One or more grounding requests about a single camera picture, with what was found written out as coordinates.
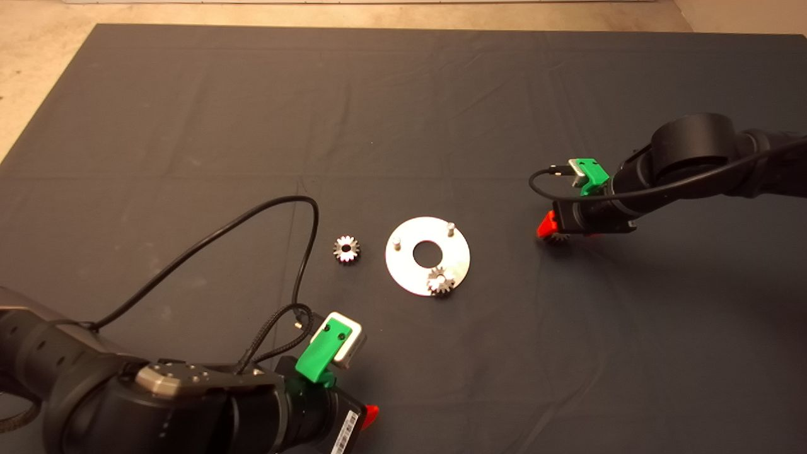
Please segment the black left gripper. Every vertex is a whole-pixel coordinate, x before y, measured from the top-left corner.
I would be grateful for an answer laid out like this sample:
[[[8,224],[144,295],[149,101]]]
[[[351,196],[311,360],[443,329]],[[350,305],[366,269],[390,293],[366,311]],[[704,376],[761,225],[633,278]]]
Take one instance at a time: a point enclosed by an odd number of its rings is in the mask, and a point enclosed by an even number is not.
[[[360,432],[373,424],[380,408],[364,405],[337,386],[311,382],[295,364],[293,356],[283,356],[276,365],[288,402],[286,430],[276,452],[303,446],[314,453],[352,453]]]

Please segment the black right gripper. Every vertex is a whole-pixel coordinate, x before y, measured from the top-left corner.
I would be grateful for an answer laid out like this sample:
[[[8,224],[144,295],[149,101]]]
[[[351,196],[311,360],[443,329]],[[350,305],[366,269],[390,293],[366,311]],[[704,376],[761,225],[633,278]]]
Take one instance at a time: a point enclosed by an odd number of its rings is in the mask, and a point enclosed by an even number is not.
[[[616,201],[554,201],[552,210],[537,226],[537,238],[557,240],[561,235],[621,235],[637,229],[631,211]]]

